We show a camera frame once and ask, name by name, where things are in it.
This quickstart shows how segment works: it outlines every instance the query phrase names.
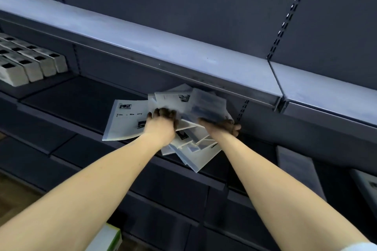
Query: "bare skin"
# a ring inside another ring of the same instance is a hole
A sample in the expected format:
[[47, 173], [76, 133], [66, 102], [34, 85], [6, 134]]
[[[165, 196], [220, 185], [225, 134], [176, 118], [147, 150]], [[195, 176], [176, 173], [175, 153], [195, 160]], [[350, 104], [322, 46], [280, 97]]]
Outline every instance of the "bare skin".
[[[319, 196], [236, 139], [240, 125], [200, 120], [219, 143], [281, 250], [339, 251], [368, 240]], [[175, 135], [175, 112], [54, 188], [0, 228], [0, 251], [85, 250], [133, 181]]]

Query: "brown floor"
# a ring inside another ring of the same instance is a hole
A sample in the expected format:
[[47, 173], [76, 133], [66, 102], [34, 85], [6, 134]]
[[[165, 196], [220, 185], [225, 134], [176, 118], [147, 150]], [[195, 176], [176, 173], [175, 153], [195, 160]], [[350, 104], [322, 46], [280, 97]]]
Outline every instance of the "brown floor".
[[[0, 132], [0, 140], [6, 136]], [[0, 173], [0, 226], [19, 214], [42, 195], [30, 187]], [[118, 251], [149, 251], [150, 249], [124, 238]]]

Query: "person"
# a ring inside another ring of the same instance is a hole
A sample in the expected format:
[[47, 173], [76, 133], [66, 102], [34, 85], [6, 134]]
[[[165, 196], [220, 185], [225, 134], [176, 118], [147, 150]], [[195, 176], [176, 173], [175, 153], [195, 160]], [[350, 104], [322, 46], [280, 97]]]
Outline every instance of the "person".
[[[240, 142], [240, 125], [199, 121], [224, 150], [281, 250], [377, 250], [322, 198]], [[4, 224], [0, 250], [85, 250], [148, 161], [172, 141], [176, 124], [174, 111], [149, 113], [139, 138], [73, 175]]]

